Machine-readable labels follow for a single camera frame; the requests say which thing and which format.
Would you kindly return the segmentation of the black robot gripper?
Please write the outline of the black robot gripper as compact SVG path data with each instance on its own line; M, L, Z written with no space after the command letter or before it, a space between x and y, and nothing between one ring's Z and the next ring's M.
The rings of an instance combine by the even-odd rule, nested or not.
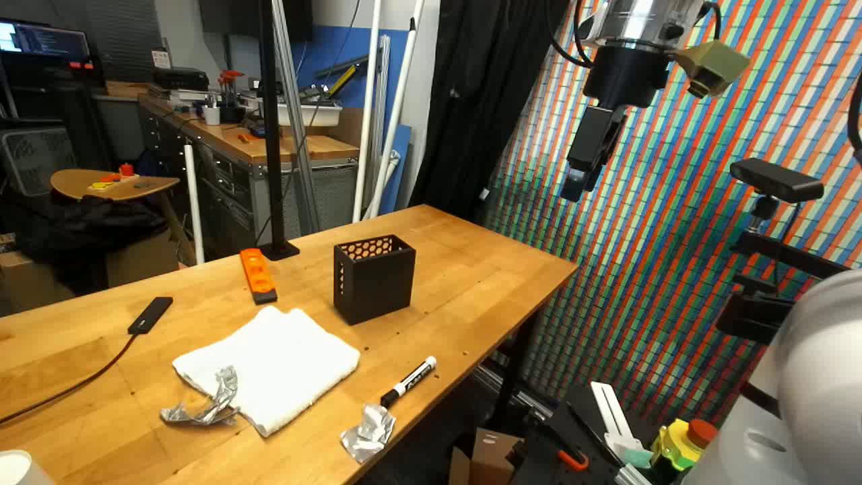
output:
M628 105L648 109L667 81L671 58L626 47L601 47L584 96L599 105L586 109L565 156L560 198L578 203L592 193L601 168L612 160L617 139L626 127Z

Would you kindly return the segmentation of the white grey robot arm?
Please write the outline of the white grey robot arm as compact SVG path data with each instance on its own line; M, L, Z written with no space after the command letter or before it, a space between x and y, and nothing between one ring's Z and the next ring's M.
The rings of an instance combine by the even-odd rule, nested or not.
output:
M721 32L721 11L714 0L601 0L595 16L582 16L584 0L574 0L574 51L551 50L586 71L582 96L591 97L569 147L560 198L576 203L592 193L601 168L612 160L630 109L648 109L665 88L682 39L714 16Z

